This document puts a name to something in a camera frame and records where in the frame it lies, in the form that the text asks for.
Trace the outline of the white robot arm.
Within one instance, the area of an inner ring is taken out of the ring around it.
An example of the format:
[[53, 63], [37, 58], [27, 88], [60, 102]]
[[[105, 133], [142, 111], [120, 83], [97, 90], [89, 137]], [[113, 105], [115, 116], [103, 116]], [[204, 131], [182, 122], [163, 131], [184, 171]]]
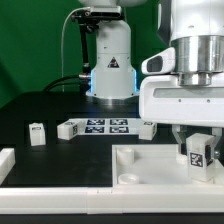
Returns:
[[155, 0], [158, 41], [145, 27], [131, 29], [122, 10], [147, 0], [79, 0], [80, 30], [96, 33], [96, 65], [89, 96], [126, 100], [134, 91], [131, 49], [150, 85], [141, 110], [159, 123], [224, 128], [224, 0]]

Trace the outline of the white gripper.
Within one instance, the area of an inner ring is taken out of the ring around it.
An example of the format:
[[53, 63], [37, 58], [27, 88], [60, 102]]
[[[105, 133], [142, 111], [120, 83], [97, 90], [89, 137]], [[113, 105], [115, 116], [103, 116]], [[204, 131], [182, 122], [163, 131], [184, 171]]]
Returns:
[[212, 76], [209, 86], [182, 87], [174, 75], [148, 76], [140, 87], [139, 114], [144, 121], [177, 124], [172, 133], [178, 152], [186, 155], [187, 128], [181, 125], [213, 128], [211, 145], [215, 159], [224, 144], [224, 73]]

